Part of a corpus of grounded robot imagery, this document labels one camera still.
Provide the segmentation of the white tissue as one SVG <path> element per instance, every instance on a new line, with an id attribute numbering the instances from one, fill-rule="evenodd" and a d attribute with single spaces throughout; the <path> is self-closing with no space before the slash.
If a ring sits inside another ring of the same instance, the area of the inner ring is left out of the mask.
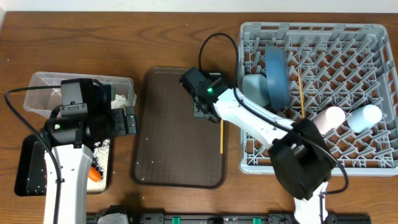
<path id="1" fill-rule="evenodd" d="M 111 102 L 111 108 L 125 108 L 127 106 L 127 98 L 124 95 L 115 95 L 115 100 Z"/>

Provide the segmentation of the white rice pile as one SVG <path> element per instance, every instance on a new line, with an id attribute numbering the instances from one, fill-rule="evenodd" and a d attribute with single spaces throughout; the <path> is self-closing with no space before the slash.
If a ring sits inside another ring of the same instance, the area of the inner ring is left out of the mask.
<path id="1" fill-rule="evenodd" d="M 30 164 L 27 177 L 25 178 L 26 186 L 23 187 L 23 196 L 45 195 L 47 190 L 46 165 L 44 160 L 45 150 L 41 149 L 39 142 L 35 142 L 30 150 L 32 155 L 29 157 Z M 101 143 L 97 142 L 93 151 L 94 167 L 101 175 L 99 182 L 93 182 L 88 178 L 87 191 L 89 194 L 100 194 L 107 188 L 107 173 L 109 152 L 111 149 L 111 140 L 105 139 Z"/>

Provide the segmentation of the orange carrot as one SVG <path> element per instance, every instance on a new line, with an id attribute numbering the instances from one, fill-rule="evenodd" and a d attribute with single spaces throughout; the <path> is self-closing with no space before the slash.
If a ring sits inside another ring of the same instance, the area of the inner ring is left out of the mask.
<path id="1" fill-rule="evenodd" d="M 94 167 L 90 167 L 88 178 L 93 182 L 99 182 L 102 179 L 102 175 Z"/>

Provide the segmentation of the light blue bowl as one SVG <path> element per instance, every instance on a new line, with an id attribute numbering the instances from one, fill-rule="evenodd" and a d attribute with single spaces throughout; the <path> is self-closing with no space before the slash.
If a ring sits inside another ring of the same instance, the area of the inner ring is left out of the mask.
<path id="1" fill-rule="evenodd" d="M 267 79 L 262 74 L 245 75 L 243 94 L 261 107 L 270 103 Z"/>

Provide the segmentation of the blue plate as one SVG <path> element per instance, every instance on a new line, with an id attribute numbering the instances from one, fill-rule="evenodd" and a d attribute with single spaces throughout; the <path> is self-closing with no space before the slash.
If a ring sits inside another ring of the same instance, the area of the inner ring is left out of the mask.
<path id="1" fill-rule="evenodd" d="M 285 52 L 275 45 L 265 50 L 266 76 L 269 100 L 273 110 L 282 110 L 290 103 L 290 83 Z"/>

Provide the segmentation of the pink cup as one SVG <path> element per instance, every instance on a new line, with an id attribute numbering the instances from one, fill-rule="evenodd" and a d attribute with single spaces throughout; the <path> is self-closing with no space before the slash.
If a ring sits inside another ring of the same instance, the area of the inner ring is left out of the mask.
<path id="1" fill-rule="evenodd" d="M 331 106 L 321 111 L 313 120 L 322 135 L 325 135 L 331 129 L 338 128 L 344 121 L 345 112 L 337 106 Z"/>

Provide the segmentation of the light blue cup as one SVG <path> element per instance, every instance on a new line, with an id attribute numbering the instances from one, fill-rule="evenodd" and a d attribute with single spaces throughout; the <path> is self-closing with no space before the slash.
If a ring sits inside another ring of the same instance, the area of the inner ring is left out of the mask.
<path id="1" fill-rule="evenodd" d="M 354 132 L 363 133 L 375 126 L 381 119 L 382 111 L 378 106 L 366 105 L 353 111 L 347 123 Z"/>

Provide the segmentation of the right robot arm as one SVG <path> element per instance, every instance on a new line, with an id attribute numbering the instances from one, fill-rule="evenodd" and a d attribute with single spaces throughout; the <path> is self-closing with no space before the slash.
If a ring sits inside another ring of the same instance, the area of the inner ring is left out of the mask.
<path id="1" fill-rule="evenodd" d="M 298 223 L 325 222 L 325 194 L 334 161 L 313 122 L 281 118 L 220 80 L 194 81 L 186 89 L 199 110 L 235 124 L 267 148 L 277 180 L 295 200 Z"/>

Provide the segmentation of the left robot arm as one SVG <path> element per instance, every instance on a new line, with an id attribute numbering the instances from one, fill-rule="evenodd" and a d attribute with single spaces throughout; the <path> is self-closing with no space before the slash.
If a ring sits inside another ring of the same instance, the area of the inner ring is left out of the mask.
<path id="1" fill-rule="evenodd" d="M 84 108 L 56 106 L 45 123 L 45 223 L 85 223 L 87 196 L 107 188 L 112 138 L 136 133 L 132 106 L 80 113 Z"/>

